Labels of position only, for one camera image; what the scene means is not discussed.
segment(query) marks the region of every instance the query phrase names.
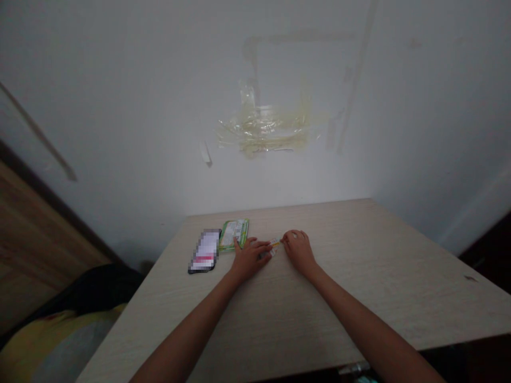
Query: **beige table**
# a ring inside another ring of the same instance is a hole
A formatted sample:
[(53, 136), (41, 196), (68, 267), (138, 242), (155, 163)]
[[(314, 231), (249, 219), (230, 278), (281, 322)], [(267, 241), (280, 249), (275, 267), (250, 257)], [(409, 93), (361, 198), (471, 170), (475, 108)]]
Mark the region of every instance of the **beige table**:
[[(200, 233), (237, 218), (260, 239), (306, 231), (326, 272), (417, 349), (511, 331), (511, 296), (370, 199), (202, 215), (186, 219), (79, 382), (131, 378), (232, 264), (225, 253), (214, 270), (188, 275)], [(234, 296), (189, 380), (259, 380), (360, 360), (281, 245)]]

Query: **yellow fabric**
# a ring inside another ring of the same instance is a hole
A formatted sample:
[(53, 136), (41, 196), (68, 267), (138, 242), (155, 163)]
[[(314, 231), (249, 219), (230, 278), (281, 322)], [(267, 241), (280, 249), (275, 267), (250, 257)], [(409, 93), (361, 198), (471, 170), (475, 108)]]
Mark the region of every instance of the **yellow fabric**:
[(0, 381), (2, 383), (28, 383), (39, 364), (70, 334), (89, 324), (116, 321), (126, 304), (110, 311), (76, 316), (66, 310), (38, 319), (19, 330), (0, 352)]

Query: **pixelated phone screen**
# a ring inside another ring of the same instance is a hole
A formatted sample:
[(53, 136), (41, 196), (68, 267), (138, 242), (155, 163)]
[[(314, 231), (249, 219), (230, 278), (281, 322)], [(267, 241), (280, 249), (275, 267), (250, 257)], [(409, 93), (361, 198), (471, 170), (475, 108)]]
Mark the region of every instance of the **pixelated phone screen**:
[(218, 257), (220, 229), (205, 230), (193, 251), (193, 257), (188, 265), (188, 273), (208, 272), (215, 267)]

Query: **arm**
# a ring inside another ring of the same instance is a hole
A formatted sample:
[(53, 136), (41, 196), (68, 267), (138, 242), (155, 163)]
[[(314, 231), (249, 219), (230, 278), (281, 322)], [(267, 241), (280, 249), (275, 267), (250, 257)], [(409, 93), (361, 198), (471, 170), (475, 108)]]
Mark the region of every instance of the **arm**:
[(385, 381), (444, 382), (406, 340), (328, 276), (316, 263), (305, 232), (288, 231), (281, 242), (293, 266), (318, 290), (362, 355)]
[(247, 239), (241, 249), (235, 239), (236, 256), (229, 272), (142, 364), (131, 383), (186, 381), (238, 287), (271, 259), (258, 259), (271, 246), (255, 240)]

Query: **green package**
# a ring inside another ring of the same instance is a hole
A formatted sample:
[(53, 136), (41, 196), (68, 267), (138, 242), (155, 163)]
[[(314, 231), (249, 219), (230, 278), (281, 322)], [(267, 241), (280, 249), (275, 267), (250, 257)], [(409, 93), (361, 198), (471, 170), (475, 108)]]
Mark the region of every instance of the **green package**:
[(224, 227), (222, 228), (222, 235), (220, 237), (220, 245), (218, 246), (218, 250), (221, 252), (234, 251), (234, 237), (238, 239), (238, 243), (241, 247), (243, 247), (248, 232), (248, 219), (225, 222)]

